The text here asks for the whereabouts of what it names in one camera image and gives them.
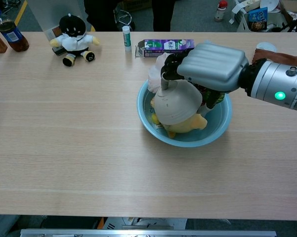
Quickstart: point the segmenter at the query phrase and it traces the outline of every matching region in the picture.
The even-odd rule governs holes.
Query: red bottle cap
[[[226,8],[227,7],[227,1],[225,1],[225,0],[220,1],[219,4],[218,4],[218,7],[219,8]]]

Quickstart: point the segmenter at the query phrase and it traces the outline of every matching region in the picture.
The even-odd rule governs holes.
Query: black and white plush doll
[[[78,16],[68,14],[59,21],[62,35],[52,39],[49,44],[52,47],[63,46],[67,55],[63,58],[64,65],[71,67],[77,56],[82,56],[88,62],[94,60],[95,55],[89,51],[89,44],[99,45],[97,37],[87,35],[84,21]]]

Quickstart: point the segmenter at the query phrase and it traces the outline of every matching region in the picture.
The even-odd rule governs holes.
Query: blue bottle label
[[[22,39],[22,34],[18,28],[14,28],[10,32],[4,32],[2,35],[5,37],[6,41],[16,43]]]

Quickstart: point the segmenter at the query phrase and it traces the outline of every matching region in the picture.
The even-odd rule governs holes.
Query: yellow plush toy
[[[154,108],[155,106],[155,98],[153,98],[150,102],[151,106]],[[152,114],[152,121],[155,124],[160,124],[156,114]],[[208,121],[202,117],[200,114],[194,114],[187,120],[173,124],[173,125],[166,125],[162,124],[165,130],[168,133],[169,138],[174,138],[176,133],[186,133],[190,132],[193,129],[204,129],[208,124]]]

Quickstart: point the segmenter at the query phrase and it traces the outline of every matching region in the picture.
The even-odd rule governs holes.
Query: stuffed toy
[[[89,51],[90,43],[99,45],[98,38],[87,35],[84,21],[78,16],[68,14],[59,21],[62,35],[52,39],[49,44],[52,47],[63,46],[67,50],[67,55],[63,58],[63,64],[71,67],[77,56],[82,56],[88,62],[94,60],[95,55]]]
[[[155,107],[154,99],[155,98],[153,98],[150,102],[152,108]],[[156,125],[160,124],[155,113],[152,114],[152,121]],[[162,124],[162,126],[167,131],[168,137],[172,139],[176,136],[176,133],[186,133],[192,131],[193,129],[204,129],[206,128],[207,124],[208,121],[204,117],[202,117],[200,114],[194,114],[183,122],[173,125]]]

